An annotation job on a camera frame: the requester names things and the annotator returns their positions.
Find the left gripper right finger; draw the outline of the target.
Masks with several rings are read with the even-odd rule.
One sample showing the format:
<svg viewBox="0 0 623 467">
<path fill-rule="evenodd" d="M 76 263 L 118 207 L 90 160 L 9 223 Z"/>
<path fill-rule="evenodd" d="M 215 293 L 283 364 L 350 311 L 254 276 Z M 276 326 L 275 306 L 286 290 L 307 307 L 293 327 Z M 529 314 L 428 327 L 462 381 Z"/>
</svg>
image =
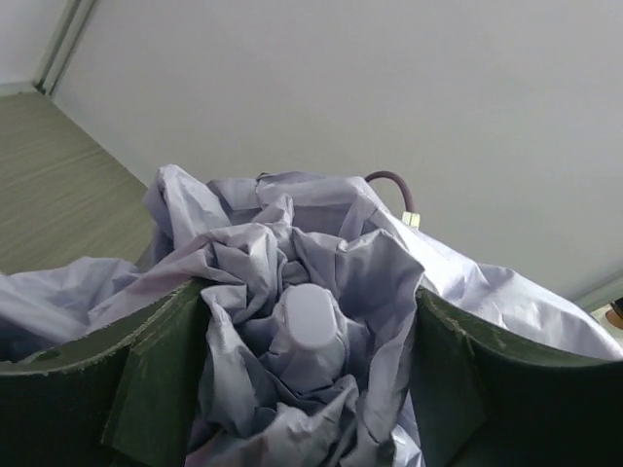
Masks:
<svg viewBox="0 0 623 467">
<path fill-rule="evenodd" d="M 622 364 L 530 341 L 420 289 L 411 398 L 428 466 L 619 466 Z"/>
</svg>

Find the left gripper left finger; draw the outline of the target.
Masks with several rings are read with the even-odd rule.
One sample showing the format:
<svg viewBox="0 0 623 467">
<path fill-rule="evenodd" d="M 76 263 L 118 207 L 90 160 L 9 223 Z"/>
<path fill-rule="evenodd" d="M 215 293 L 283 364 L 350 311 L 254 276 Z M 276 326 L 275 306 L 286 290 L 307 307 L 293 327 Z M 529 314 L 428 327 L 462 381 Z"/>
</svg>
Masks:
<svg viewBox="0 0 623 467">
<path fill-rule="evenodd" d="M 4 466 L 181 466 L 209 313 L 194 279 L 91 334 L 1 363 Z"/>
</svg>

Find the lavender folding umbrella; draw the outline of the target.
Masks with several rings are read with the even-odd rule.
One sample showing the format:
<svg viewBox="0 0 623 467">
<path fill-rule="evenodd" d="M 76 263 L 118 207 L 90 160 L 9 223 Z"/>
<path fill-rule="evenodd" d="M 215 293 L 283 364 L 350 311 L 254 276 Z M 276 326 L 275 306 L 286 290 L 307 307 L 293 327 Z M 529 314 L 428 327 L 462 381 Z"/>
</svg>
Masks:
<svg viewBox="0 0 623 467">
<path fill-rule="evenodd" d="M 515 335 L 619 361 L 588 313 L 392 216 L 358 177 L 203 183 L 162 167 L 146 269 L 84 258 L 1 280 L 1 363 L 81 339 L 205 281 L 209 313 L 181 466 L 428 466 L 411 398 L 425 289 Z"/>
</svg>

